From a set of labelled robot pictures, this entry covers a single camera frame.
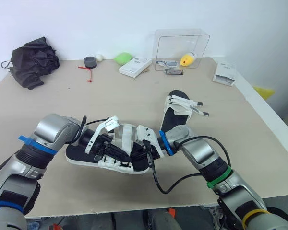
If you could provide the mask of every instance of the clear plastic box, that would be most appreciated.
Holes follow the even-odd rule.
[[[201,29],[156,30],[152,57],[155,70],[197,68],[209,38]],[[180,59],[189,52],[195,53],[197,58],[192,64],[181,66]]]

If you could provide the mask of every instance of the yellow object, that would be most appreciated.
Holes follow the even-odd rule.
[[[246,222],[246,220],[250,217],[250,216],[252,216],[252,215],[254,215],[254,214],[256,214],[256,213],[259,213],[259,212],[263,212],[263,213],[267,213],[267,214],[270,214],[267,210],[264,210],[264,209],[260,209],[260,208],[258,208],[258,209],[254,209],[254,210],[252,210],[252,211],[249,211],[247,214],[245,214],[245,216],[243,217],[243,219],[242,219],[242,226],[243,226],[243,229],[245,230],[245,222]]]
[[[258,93],[259,95],[261,95],[262,98],[264,98],[265,100],[267,100],[271,95],[273,95],[275,93],[274,90],[267,90],[267,89],[263,89],[263,88],[258,88],[258,87],[253,87]]]
[[[180,59],[180,65],[189,66],[195,61],[196,58],[197,55],[195,53],[193,52],[187,53]]]

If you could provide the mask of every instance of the white box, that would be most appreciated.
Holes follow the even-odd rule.
[[[130,62],[119,68],[119,73],[135,78],[152,63],[151,59],[134,57]]]
[[[236,66],[226,62],[218,62],[216,72],[213,76],[213,81],[233,86],[236,81]]]

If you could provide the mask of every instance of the silver robot arm segment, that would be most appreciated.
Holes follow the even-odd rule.
[[[72,117],[50,114],[43,118],[20,150],[0,166],[0,230],[26,229],[26,215],[40,191],[43,177],[54,155],[66,143],[77,145],[88,128]]]

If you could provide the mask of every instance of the table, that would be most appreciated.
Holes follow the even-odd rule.
[[[104,60],[89,72],[78,69],[83,61],[61,61],[60,68],[44,76],[45,85],[23,89],[8,74],[0,83],[0,164],[16,152],[39,120],[49,113],[88,121],[117,115],[121,122],[160,128],[164,100],[178,89],[202,101],[209,117],[192,115],[188,121],[195,133],[213,136],[227,148],[243,179],[263,198],[288,195],[288,152],[236,87],[212,82],[216,63],[203,58],[199,68],[183,76],[162,71],[142,73],[136,79],[118,73],[119,65]],[[222,150],[211,144],[225,159]],[[215,203],[217,196],[201,177],[189,178],[164,195],[154,184],[151,171],[126,175],[100,168],[72,165],[58,152],[40,180],[41,192],[28,217],[63,216],[146,208]],[[156,161],[159,181],[168,188],[195,168],[179,152]]]

